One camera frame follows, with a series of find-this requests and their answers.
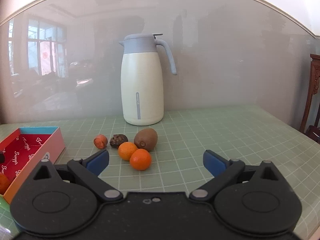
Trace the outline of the cream thermos jug grey lid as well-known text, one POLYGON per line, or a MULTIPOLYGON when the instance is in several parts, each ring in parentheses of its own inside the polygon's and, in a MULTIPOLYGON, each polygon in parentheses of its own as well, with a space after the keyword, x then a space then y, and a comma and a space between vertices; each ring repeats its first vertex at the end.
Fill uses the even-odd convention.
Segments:
POLYGON ((136 126, 153 125, 164 116, 162 67, 157 46, 162 46, 177 74, 174 57, 167 42, 157 39, 162 33, 131 34, 119 42, 124 47, 120 73, 123 117, 136 126))

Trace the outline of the orange tangerine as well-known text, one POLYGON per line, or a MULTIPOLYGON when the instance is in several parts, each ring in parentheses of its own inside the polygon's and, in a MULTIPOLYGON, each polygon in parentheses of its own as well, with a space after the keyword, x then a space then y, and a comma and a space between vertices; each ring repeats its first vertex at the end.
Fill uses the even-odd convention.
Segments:
POLYGON ((138 150, 138 147, 134 143, 124 142, 118 147, 118 154, 121 159, 129 161, 136 150, 138 150))
POLYGON ((144 149, 136 150, 130 158, 130 165, 139 171, 148 169, 151 165, 152 157, 151 154, 144 149))

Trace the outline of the dark wooden side stand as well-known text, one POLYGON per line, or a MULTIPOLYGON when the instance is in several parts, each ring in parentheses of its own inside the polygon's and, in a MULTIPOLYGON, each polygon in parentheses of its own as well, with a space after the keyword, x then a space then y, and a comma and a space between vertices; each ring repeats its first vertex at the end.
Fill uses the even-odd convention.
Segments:
POLYGON ((309 87, 306 98, 306 104, 304 109, 304 114, 302 118, 302 122, 300 124, 299 131, 304 133, 306 123, 308 120, 308 116, 310 113, 310 107, 312 102, 312 97, 318 93, 319 90, 319 59, 320 56, 317 54, 310 54, 311 63, 310 63, 310 79, 309 79, 309 87))

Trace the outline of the dark round water chestnut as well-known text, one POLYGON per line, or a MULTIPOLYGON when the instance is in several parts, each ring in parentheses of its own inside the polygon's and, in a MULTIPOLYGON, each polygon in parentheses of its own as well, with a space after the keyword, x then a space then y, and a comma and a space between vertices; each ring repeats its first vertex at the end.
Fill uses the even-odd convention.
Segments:
POLYGON ((119 146, 125 142, 128 142, 128 138, 124 134, 114 134, 110 139, 110 146, 112 148, 119 148, 119 146))

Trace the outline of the small carrot piece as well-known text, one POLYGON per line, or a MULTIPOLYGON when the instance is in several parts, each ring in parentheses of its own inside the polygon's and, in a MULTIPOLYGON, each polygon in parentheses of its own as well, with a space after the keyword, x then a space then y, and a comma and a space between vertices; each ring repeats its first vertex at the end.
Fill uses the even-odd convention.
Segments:
POLYGON ((95 139, 93 140, 93 143, 96 148, 102 150, 107 146, 108 139, 103 134, 99 134, 95 137, 95 139))

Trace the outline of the red colourful cardboard box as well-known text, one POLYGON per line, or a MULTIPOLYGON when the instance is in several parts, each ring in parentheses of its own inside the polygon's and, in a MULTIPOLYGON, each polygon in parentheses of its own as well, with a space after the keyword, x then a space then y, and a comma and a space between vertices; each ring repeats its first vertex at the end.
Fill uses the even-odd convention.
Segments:
POLYGON ((42 160, 57 161, 65 149, 59 127, 19 127, 1 141, 1 203, 11 204, 42 160))

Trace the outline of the dark red bag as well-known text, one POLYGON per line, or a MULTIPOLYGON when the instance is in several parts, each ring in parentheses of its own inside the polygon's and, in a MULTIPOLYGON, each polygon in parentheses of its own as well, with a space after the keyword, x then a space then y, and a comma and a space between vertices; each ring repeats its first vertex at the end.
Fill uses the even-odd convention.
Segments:
POLYGON ((320 129, 319 127, 310 125, 305 132, 305 135, 310 139, 320 144, 320 129))

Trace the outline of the brown kiwi fruit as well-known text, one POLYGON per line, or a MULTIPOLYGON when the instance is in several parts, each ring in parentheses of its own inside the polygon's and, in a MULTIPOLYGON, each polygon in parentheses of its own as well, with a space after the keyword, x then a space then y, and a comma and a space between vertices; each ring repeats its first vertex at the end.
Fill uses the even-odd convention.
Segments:
POLYGON ((139 131, 134 138, 134 144, 138 148, 142 148, 148 152, 155 148, 157 141, 158 134, 153 128, 146 128, 139 131))

